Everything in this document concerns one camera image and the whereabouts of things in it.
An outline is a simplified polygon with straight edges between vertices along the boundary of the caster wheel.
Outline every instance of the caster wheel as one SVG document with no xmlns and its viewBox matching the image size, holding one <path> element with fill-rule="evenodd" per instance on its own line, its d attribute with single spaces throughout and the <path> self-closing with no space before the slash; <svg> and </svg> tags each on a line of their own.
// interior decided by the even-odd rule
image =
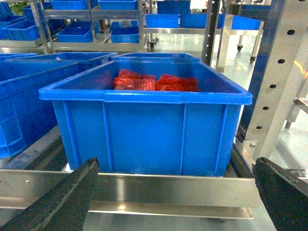
<svg viewBox="0 0 308 231">
<path fill-rule="evenodd" d="M 250 63 L 251 63 L 251 64 L 253 64 L 255 60 L 256 60 L 255 57 L 250 57 Z"/>
<path fill-rule="evenodd" d="M 238 52 L 241 52 L 242 48 L 243 48 L 243 45 L 237 46 L 237 51 L 238 51 Z"/>
</svg>

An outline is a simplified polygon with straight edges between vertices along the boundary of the blue bin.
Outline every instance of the blue bin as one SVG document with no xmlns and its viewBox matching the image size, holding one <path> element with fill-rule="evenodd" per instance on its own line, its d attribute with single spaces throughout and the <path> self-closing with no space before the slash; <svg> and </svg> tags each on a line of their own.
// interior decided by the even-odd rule
<svg viewBox="0 0 308 231">
<path fill-rule="evenodd" d="M 189 14 L 191 13 L 191 1 L 165 0 L 157 2 L 158 14 Z"/>
<path fill-rule="evenodd" d="M 113 56 L 112 60 L 123 60 L 123 61 L 138 61 L 138 62 L 179 62 L 179 63 L 191 63 L 200 62 L 200 58 L 196 58 L 191 54 L 186 53 L 129 53 L 118 56 Z"/>
<path fill-rule="evenodd" d="M 194 13 L 194 14 L 182 14 L 180 21 L 181 27 L 188 28 L 205 28 L 207 22 L 206 13 Z M 218 16 L 217 29 L 223 28 L 225 22 L 225 15 L 220 14 Z"/>
<path fill-rule="evenodd" d="M 181 27 L 188 28 L 205 28 L 206 26 L 206 13 L 190 13 L 190 14 L 181 14 Z"/>
<path fill-rule="evenodd" d="M 259 30 L 261 21 L 241 16 L 233 16 L 232 30 Z"/>
<path fill-rule="evenodd" d="M 137 10 L 137 0 L 98 0 L 101 10 Z"/>
<path fill-rule="evenodd" d="M 38 6 L 38 13 L 39 13 L 40 19 L 41 19 L 41 21 L 44 22 L 43 12 L 42 12 L 42 9 L 40 8 L 40 4 L 38 3 L 37 6 Z M 50 2 L 43 2 L 43 7 L 44 7 L 45 10 L 51 9 Z M 22 10 L 24 11 L 25 16 L 27 17 L 27 20 L 34 21 L 31 6 L 23 7 Z"/>
<path fill-rule="evenodd" d="M 67 27 L 85 27 L 91 29 L 91 22 L 84 22 L 84 21 L 73 21 Z M 99 33 L 100 28 L 98 22 L 94 23 L 95 32 Z"/>
<path fill-rule="evenodd" d="M 139 29 L 138 27 L 113 29 L 110 37 L 113 43 L 139 43 Z"/>
<path fill-rule="evenodd" d="M 138 27 L 138 21 L 131 21 L 131 27 Z M 110 26 L 110 30 L 121 28 L 119 22 L 113 22 Z"/>
<path fill-rule="evenodd" d="M 0 17 L 0 39 L 6 39 L 6 32 L 2 30 L 3 27 L 25 20 L 24 16 L 7 15 Z"/>
<path fill-rule="evenodd" d="M 218 16 L 217 29 L 222 29 L 224 24 L 225 24 L 225 15 L 221 13 Z"/>
<path fill-rule="evenodd" d="M 39 38 L 39 31 L 34 22 L 21 21 L 6 27 L 2 30 L 6 32 L 9 40 L 33 41 Z"/>
<path fill-rule="evenodd" d="M 176 14 L 147 14 L 146 27 L 149 28 L 178 28 L 179 15 Z"/>
<path fill-rule="evenodd" d="M 196 77 L 201 92 L 112 90 L 125 68 Z M 241 105 L 252 95 L 203 63 L 111 61 L 39 90 L 52 100 L 71 169 L 223 176 Z"/>
<path fill-rule="evenodd" d="M 63 52 L 63 53 L 44 54 L 33 57 L 21 58 L 21 60 L 29 62 L 30 61 L 38 62 L 40 60 L 70 61 L 74 63 L 79 63 L 80 68 L 83 71 L 99 66 L 106 62 L 109 62 L 111 60 L 111 57 L 116 55 L 117 53 L 111 53 L 111 52 Z"/>
<path fill-rule="evenodd" d="M 55 10 L 87 10 L 87 0 L 51 0 L 50 3 Z M 97 0 L 91 0 L 91 7 L 97 6 Z"/>
<path fill-rule="evenodd" d="M 91 28 L 88 27 L 66 27 L 57 33 L 59 42 L 92 42 Z"/>
<path fill-rule="evenodd" d="M 46 134 L 57 122 L 39 89 L 80 72 L 68 62 L 0 62 L 0 158 L 12 156 Z"/>
<path fill-rule="evenodd" d="M 61 27 L 64 26 L 64 22 L 62 19 L 50 19 L 48 20 L 48 27 L 49 27 L 49 30 L 50 32 L 53 32 Z M 47 35 L 47 28 L 46 28 L 46 25 L 43 24 L 43 27 L 44 27 L 44 31 L 45 31 L 45 34 Z"/>
<path fill-rule="evenodd" d="M 0 2 L 0 16 L 13 14 L 7 2 Z"/>
<path fill-rule="evenodd" d="M 37 56 L 36 53 L 0 53 L 0 60 L 5 61 L 8 59 L 14 59 L 14 58 L 24 58 L 24 57 L 30 57 L 30 56 Z"/>
</svg>

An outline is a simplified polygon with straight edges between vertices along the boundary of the red packaged item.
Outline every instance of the red packaged item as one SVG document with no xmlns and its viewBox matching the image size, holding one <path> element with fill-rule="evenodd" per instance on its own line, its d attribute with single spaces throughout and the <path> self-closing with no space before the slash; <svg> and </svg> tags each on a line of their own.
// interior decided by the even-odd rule
<svg viewBox="0 0 308 231">
<path fill-rule="evenodd" d="M 142 75 L 139 75 L 138 78 L 142 78 L 142 79 L 153 79 L 153 80 L 156 80 L 156 76 L 153 76 L 153 75 L 147 75 L 147 74 L 142 74 Z"/>
<path fill-rule="evenodd" d="M 189 84 L 161 84 L 159 82 L 156 83 L 155 89 L 165 91 L 200 91 L 196 86 L 192 86 Z"/>
<path fill-rule="evenodd" d="M 118 77 L 120 78 L 138 78 L 139 77 L 139 74 L 136 73 L 136 72 L 133 72 L 133 71 L 130 71 L 130 70 L 127 70 L 127 69 L 121 69 L 119 71 L 119 75 Z"/>
<path fill-rule="evenodd" d="M 153 79 L 115 78 L 115 90 L 155 90 Z"/>
<path fill-rule="evenodd" d="M 164 74 L 160 77 L 158 83 L 160 84 L 187 84 L 190 86 L 198 86 L 198 79 L 196 78 L 180 78 L 173 75 Z"/>
</svg>

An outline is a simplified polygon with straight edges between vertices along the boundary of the metal upright post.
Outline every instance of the metal upright post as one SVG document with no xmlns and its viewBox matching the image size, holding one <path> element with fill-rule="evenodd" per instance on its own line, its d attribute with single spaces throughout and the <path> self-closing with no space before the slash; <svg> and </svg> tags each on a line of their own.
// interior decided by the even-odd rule
<svg viewBox="0 0 308 231">
<path fill-rule="evenodd" d="M 264 28 L 238 137 L 253 158 L 269 157 L 299 87 L 293 67 L 308 24 L 308 1 L 273 0 Z"/>
<path fill-rule="evenodd" d="M 233 15 L 226 14 L 225 24 L 221 29 L 217 61 L 216 61 L 216 70 L 218 70 L 219 72 L 224 72 L 225 70 L 232 23 L 233 23 Z"/>
<path fill-rule="evenodd" d="M 208 1 L 207 24 L 202 47 L 202 62 L 211 66 L 215 42 L 215 31 L 219 16 L 220 0 Z"/>
<path fill-rule="evenodd" d="M 256 57 L 257 57 L 258 46 L 260 44 L 261 36 L 263 34 L 263 27 L 264 27 L 264 22 L 261 22 L 258 35 L 256 36 L 254 47 L 252 49 L 252 53 L 250 55 L 250 63 L 251 64 L 256 60 Z"/>
<path fill-rule="evenodd" d="M 90 16 L 91 16 L 91 10 L 92 10 L 92 6 L 91 6 L 91 0 L 87 0 L 87 5 L 88 5 L 88 10 L 90 12 Z M 93 37 L 93 43 L 94 46 L 96 46 L 97 40 L 96 40 L 96 32 L 95 32 L 95 22 L 92 18 L 92 16 L 90 17 L 91 19 L 91 32 L 92 32 L 92 37 Z"/>
<path fill-rule="evenodd" d="M 139 51 L 144 51 L 144 34 L 143 34 L 143 12 L 142 12 L 142 0 L 138 0 L 138 9 L 139 9 Z"/>
<path fill-rule="evenodd" d="M 33 13 L 35 24 L 38 28 L 39 37 L 44 40 L 44 46 L 45 46 L 45 49 L 46 49 L 46 53 L 50 53 L 49 48 L 48 48 L 48 44 L 47 44 L 47 40 L 46 40 L 46 36 L 45 36 L 45 32 L 44 32 L 43 23 L 40 19 L 40 15 L 39 15 L 37 0 L 31 0 L 30 6 L 31 6 L 32 13 Z"/>
</svg>

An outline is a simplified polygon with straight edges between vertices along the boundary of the blue crate rim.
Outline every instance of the blue crate rim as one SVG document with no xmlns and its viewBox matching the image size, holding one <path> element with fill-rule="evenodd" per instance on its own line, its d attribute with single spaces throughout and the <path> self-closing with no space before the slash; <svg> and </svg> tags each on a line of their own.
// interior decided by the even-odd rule
<svg viewBox="0 0 308 231">
<path fill-rule="evenodd" d="M 65 3 L 71 3 L 71 2 L 77 2 L 77 3 L 81 3 L 87 0 L 76 0 L 76 1 L 70 1 L 70 0 L 51 0 L 51 2 L 65 2 Z"/>
<path fill-rule="evenodd" d="M 10 24 L 10 25 L 7 25 L 7 26 L 5 26 L 5 27 L 3 27 L 2 28 L 2 30 L 18 30 L 18 31 L 20 31 L 20 30 L 29 30 L 29 29 L 32 29 L 32 28 L 36 28 L 37 26 L 34 24 L 34 25 L 32 25 L 32 26 L 29 26 L 29 27 L 27 27 L 27 28 L 10 28 L 10 27 L 12 27 L 12 26 L 14 26 L 14 25 L 16 25 L 16 24 L 18 24 L 18 23 L 24 23 L 24 22 L 31 22 L 31 21 L 28 21 L 28 20 L 24 20 L 24 21 L 20 21 L 20 22 L 17 22 L 17 23 L 14 23 L 14 24 Z"/>
<path fill-rule="evenodd" d="M 6 61 L 3 61 L 4 63 L 13 63 L 13 64 L 18 64 L 18 63 L 28 63 L 28 61 L 24 61 L 24 60 L 6 60 Z M 38 64 L 39 63 L 50 63 L 51 61 L 46 61 L 46 62 L 37 62 Z M 70 66 L 73 66 L 73 65 L 79 65 L 79 63 L 76 63 L 76 62 L 70 62 L 70 61 L 58 61 L 58 62 L 63 62 L 64 65 L 61 66 L 61 67 L 70 67 Z M 53 69 L 49 69 L 49 70 L 46 70 L 46 71 L 41 71 L 41 72 L 38 72 L 38 73 L 34 73 L 34 74 L 31 74 L 31 75 L 27 75 L 27 76 L 21 76 L 21 77 L 17 77 L 17 78 L 11 78 L 11 79 L 8 79 L 8 80 L 4 80 L 4 81 L 0 81 L 0 86 L 1 85 L 4 85 L 4 84 L 8 84 L 10 82 L 16 82 L 16 81 L 19 81 L 21 79 L 26 79 L 26 78 L 32 78 L 34 76 L 37 76 L 38 74 L 40 73 L 47 73 L 47 72 L 50 72 L 50 71 L 53 71 L 53 70 L 57 70 L 58 68 L 53 68 Z M 4 99 L 6 97 L 8 97 L 9 95 L 13 95 L 15 94 L 15 92 L 10 92 L 10 94 L 5 94 L 3 96 L 1 96 L 0 94 L 0 99 Z"/>
<path fill-rule="evenodd" d="M 83 34 L 83 35 L 73 35 L 73 34 L 61 34 L 63 31 L 65 31 L 65 29 L 66 28 L 64 28 L 63 30 L 61 30 L 60 32 L 58 32 L 57 34 L 56 34 L 56 36 L 58 36 L 58 35 L 60 35 L 60 36 L 74 36 L 74 37 L 83 37 L 83 36 L 86 36 L 86 35 L 88 35 L 90 32 L 92 32 L 91 31 L 91 29 L 89 29 L 88 30 L 88 32 L 87 33 L 85 33 L 85 34 Z"/>
<path fill-rule="evenodd" d="M 208 67 L 204 63 L 200 65 L 210 68 L 215 75 L 219 76 L 223 81 L 227 82 L 232 87 L 236 88 L 239 93 L 223 93 L 223 92 L 183 92 L 183 91 L 139 91 L 139 90 L 66 90 L 54 89 L 62 84 L 70 82 L 73 79 L 83 78 L 86 73 L 98 70 L 106 65 L 112 64 L 115 61 L 102 64 L 95 68 L 89 69 L 75 76 L 66 78 L 57 83 L 51 84 L 39 90 L 39 98 L 42 100 L 66 100 L 66 101 L 102 101 L 105 103 L 169 103 L 169 104 L 184 104 L 184 103 L 205 103 L 205 104 L 233 104 L 233 105 L 250 105 L 252 103 L 252 94 L 232 82 L 220 72 Z M 126 100 L 125 96 L 135 96 L 135 100 Z"/>
<path fill-rule="evenodd" d="M 88 59 L 88 60 L 80 60 L 80 59 L 62 59 L 62 60 L 55 60 L 55 59 L 34 59 L 34 56 L 31 57 L 21 57 L 21 58 L 16 58 L 16 59 L 11 59 L 11 60 L 18 60 L 18 61 L 28 61 L 28 62 L 40 62 L 40 61 L 50 61 L 50 62 L 54 62 L 54 61 L 63 61 L 63 62 L 76 62 L 76 63 L 84 63 L 87 64 L 88 61 L 98 61 L 100 59 L 102 59 L 102 56 L 104 58 L 110 58 L 113 57 L 114 55 L 117 55 L 116 52 L 59 52 L 59 53 L 53 53 L 51 55 L 56 55 L 56 54 L 67 54 L 67 53 L 92 53 L 92 54 L 102 54 L 99 57 L 95 57 L 92 59 Z"/>
<path fill-rule="evenodd" d="M 157 14 L 157 13 L 149 13 L 145 15 L 146 17 L 180 17 L 180 14 Z"/>
</svg>

